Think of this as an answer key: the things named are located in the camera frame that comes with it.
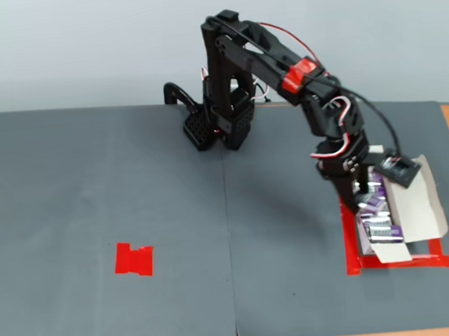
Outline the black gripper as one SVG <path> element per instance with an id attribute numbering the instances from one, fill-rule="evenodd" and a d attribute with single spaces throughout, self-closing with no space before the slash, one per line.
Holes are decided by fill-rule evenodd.
<path id="1" fill-rule="evenodd" d="M 363 167 L 371 164 L 372 156 L 365 132 L 344 136 L 338 141 L 325 139 L 317 145 L 317 170 L 323 178 L 331 181 L 341 203 L 356 214 L 359 207 L 354 189 L 355 180 L 359 194 L 369 193 L 368 169 Z"/>

